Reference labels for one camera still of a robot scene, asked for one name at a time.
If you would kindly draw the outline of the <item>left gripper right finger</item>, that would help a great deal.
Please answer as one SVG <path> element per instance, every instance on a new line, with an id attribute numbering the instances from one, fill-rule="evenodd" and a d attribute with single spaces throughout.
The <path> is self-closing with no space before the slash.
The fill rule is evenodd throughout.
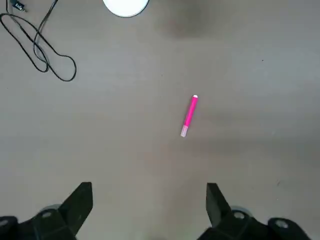
<path id="1" fill-rule="evenodd" d="M 205 207 L 211 227 L 199 240 L 309 240 L 294 221 L 273 217 L 267 224 L 243 210 L 232 209 L 216 183 L 206 185 Z"/>

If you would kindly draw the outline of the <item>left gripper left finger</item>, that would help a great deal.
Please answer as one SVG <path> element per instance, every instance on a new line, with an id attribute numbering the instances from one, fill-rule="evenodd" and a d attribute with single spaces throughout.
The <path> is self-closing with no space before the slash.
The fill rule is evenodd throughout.
<path id="1" fill-rule="evenodd" d="M 92 183 L 82 182 L 61 204 L 43 208 L 19 222 L 13 215 L 0 217 L 2 240 L 75 240 L 93 209 Z"/>

